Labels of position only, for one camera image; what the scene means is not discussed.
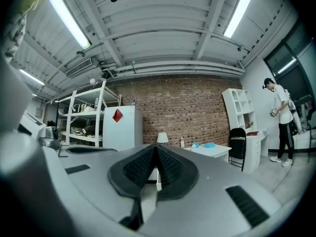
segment white refrigerator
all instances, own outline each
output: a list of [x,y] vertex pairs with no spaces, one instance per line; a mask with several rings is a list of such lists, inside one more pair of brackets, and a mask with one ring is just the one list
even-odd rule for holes
[[[122,117],[116,122],[113,119],[119,110]],[[127,150],[143,144],[143,118],[135,106],[109,107],[104,110],[103,147]]]

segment person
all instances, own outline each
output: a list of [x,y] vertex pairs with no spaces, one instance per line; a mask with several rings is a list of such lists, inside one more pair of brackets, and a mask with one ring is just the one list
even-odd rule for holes
[[271,78],[264,80],[264,88],[275,93],[275,106],[273,107],[270,115],[276,117],[278,115],[278,127],[280,130],[280,146],[279,152],[276,157],[271,157],[271,161],[281,162],[281,157],[284,153],[285,144],[288,147],[288,159],[282,165],[283,167],[289,167],[293,164],[294,153],[294,140],[293,140],[293,127],[291,122],[293,121],[293,115],[289,109],[288,101],[284,88],[273,82]]
[[21,0],[14,5],[13,11],[10,12],[10,18],[1,37],[1,53],[7,63],[10,63],[21,45],[28,12],[34,10],[38,2],[39,0]]

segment shoe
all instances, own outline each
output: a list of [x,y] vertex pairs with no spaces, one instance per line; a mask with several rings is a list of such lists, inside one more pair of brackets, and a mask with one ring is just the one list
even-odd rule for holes
[[271,161],[278,162],[278,163],[281,162],[281,160],[280,160],[277,156],[271,157],[270,160],[271,160]]
[[290,165],[292,165],[293,160],[291,159],[287,159],[285,163],[282,164],[282,167],[289,167]]

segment black pants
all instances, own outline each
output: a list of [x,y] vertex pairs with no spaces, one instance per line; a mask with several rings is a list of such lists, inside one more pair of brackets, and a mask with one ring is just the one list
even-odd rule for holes
[[294,140],[293,140],[293,126],[291,123],[278,124],[280,129],[280,147],[278,151],[278,158],[281,158],[284,153],[285,144],[288,147],[288,158],[293,159],[294,153]]

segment ceiling light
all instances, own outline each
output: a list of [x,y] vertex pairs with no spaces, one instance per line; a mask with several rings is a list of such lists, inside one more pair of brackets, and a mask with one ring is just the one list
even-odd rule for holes
[[36,79],[34,76],[30,75],[29,73],[25,72],[23,69],[20,69],[20,71],[25,74],[27,77],[33,79],[34,81],[38,82],[39,84],[41,84],[42,86],[45,84],[42,81]]
[[49,0],[51,5],[56,10],[58,16],[64,22],[68,30],[74,36],[79,45],[83,50],[91,46],[90,41],[83,34],[82,30],[78,26],[77,22],[74,20],[74,17],[70,13],[68,7],[66,6],[64,0]]
[[282,72],[284,72],[284,70],[291,67],[294,64],[294,62],[296,62],[296,59],[293,57],[293,60],[291,60],[288,64],[286,64],[283,68],[281,68],[277,73],[281,74]]
[[250,3],[250,0],[239,0],[239,3],[237,5],[237,8],[234,12],[234,15],[229,23],[229,26],[227,27],[226,31],[224,32],[224,36],[231,38],[234,34],[237,26],[239,25],[242,16],[244,15],[248,5]]

